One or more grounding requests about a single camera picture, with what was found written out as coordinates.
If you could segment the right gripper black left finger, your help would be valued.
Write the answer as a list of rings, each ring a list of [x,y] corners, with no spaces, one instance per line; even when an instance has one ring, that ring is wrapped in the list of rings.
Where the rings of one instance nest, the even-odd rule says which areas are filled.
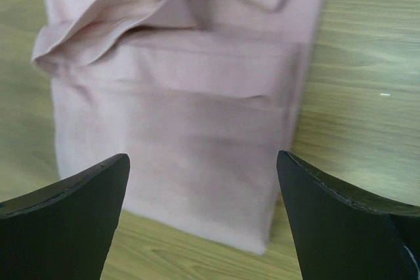
[[[100,279],[129,171],[120,153],[1,202],[1,278]]]

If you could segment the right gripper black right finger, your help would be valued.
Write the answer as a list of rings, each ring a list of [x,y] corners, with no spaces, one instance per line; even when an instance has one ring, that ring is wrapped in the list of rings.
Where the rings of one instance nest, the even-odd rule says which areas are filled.
[[[340,180],[288,151],[277,171],[305,280],[419,278],[419,207]]]

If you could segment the dusty pink printed t-shirt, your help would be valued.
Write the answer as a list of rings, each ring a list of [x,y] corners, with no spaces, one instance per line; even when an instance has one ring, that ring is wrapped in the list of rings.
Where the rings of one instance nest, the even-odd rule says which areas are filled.
[[[58,171],[115,153],[124,209],[266,251],[323,0],[45,0]]]

